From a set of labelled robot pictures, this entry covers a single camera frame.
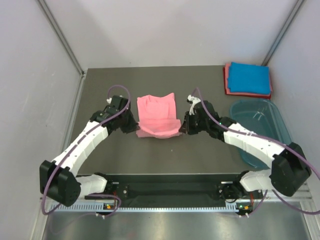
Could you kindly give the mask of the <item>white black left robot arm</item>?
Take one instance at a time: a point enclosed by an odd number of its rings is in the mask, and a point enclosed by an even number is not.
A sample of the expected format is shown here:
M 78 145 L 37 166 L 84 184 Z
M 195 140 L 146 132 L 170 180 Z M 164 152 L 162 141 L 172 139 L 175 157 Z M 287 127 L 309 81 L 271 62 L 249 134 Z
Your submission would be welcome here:
M 107 99 L 104 110 L 93 113 L 82 132 L 60 155 L 42 162 L 40 192 L 66 207 L 91 194 L 109 198 L 114 187 L 102 174 L 78 176 L 78 172 L 95 148 L 117 129 L 125 134 L 132 133 L 138 129 L 138 123 L 129 99 L 114 95 Z

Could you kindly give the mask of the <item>pink t-shirt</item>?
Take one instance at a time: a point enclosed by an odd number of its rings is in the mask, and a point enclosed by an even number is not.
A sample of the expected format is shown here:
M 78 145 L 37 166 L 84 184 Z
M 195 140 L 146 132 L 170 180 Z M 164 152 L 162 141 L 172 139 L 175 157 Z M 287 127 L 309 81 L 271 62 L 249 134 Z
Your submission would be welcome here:
M 137 98 L 139 138 L 168 139 L 181 133 L 181 120 L 177 118 L 175 94 L 158 97 L 145 95 Z

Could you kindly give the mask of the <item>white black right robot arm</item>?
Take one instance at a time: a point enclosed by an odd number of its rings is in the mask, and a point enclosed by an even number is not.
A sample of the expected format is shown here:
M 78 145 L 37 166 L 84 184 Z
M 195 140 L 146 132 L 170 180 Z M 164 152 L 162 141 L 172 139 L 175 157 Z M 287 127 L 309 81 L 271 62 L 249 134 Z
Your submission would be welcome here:
M 258 137 L 229 117 L 219 117 L 212 104 L 189 95 L 190 109 L 185 112 L 179 132 L 195 135 L 202 131 L 223 143 L 235 146 L 267 165 L 265 170 L 243 171 L 233 183 L 233 192 L 245 198 L 253 191 L 274 190 L 291 197 L 311 176 L 311 168 L 300 158 L 302 148 L 292 142 L 289 145 Z

